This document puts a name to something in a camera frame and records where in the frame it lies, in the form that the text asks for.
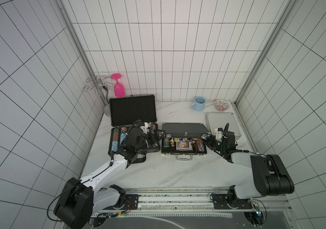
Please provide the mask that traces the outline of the silver aluminium poker case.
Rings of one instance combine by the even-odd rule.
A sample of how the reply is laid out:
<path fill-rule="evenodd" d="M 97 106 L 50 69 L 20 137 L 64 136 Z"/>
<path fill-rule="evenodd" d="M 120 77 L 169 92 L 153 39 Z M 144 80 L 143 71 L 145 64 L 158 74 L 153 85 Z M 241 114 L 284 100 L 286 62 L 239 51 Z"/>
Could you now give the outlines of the silver aluminium poker case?
<path fill-rule="evenodd" d="M 215 129 L 223 128 L 229 123 L 229 131 L 233 132 L 236 140 L 242 137 L 239 125 L 237 124 L 234 113 L 231 112 L 209 112 L 206 114 L 206 123 L 211 133 L 215 133 Z"/>

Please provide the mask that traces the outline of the black poker case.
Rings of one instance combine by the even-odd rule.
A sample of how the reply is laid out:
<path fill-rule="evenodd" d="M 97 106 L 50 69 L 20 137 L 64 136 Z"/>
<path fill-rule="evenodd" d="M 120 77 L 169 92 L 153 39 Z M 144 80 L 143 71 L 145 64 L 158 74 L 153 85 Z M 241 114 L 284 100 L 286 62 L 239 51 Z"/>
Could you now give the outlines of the black poker case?
<path fill-rule="evenodd" d="M 117 162 L 120 146 L 133 127 L 139 127 L 147 134 L 152 129 L 159 129 L 156 123 L 155 96 L 141 95 L 125 98 L 112 98 L 109 101 L 111 111 L 111 134 L 108 155 L 110 165 Z M 146 153 L 139 154 L 137 160 L 127 160 L 128 165 L 143 163 L 147 153 L 158 152 L 160 142 Z"/>
<path fill-rule="evenodd" d="M 162 130 L 166 132 L 166 136 L 162 138 L 162 154 L 175 155 L 177 160 L 191 160 L 193 156 L 207 154 L 207 147 L 203 139 L 210 133 L 204 124 L 163 123 Z M 193 150 L 176 150 L 176 142 L 182 140 L 189 140 L 192 143 Z"/>

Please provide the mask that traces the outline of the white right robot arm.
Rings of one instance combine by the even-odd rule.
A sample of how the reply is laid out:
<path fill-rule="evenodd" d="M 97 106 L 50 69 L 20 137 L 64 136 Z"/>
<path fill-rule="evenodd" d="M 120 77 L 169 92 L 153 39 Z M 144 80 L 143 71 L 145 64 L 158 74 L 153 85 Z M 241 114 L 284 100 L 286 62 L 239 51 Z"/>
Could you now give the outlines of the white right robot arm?
<path fill-rule="evenodd" d="M 229 188 L 227 199 L 230 203 L 294 193 L 294 182 L 278 155 L 262 155 L 249 150 L 239 150 L 234 132 L 229 131 L 229 125 L 218 130 L 221 133 L 220 140 L 208 134 L 203 138 L 204 144 L 229 163 L 245 166 L 252 171 L 252 178 L 249 181 Z"/>

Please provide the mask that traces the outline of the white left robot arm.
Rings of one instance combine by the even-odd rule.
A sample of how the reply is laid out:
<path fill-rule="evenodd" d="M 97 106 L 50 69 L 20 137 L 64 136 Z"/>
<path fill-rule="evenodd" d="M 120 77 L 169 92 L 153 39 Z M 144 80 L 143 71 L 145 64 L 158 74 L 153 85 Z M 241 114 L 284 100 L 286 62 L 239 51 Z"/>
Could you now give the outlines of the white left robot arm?
<path fill-rule="evenodd" d="M 166 135 L 165 131 L 151 128 L 145 133 L 141 128 L 131 126 L 117 150 L 110 152 L 110 161 L 90 175 L 81 179 L 69 179 L 61 194 L 55 198 L 54 215 L 72 229 L 83 228 L 91 216 L 106 208 L 117 208 L 119 213 L 103 213 L 108 219 L 117 217 L 132 208 L 126 200 L 126 192 L 117 185 L 108 188 L 106 184 L 135 163 L 138 154 L 155 146 Z"/>

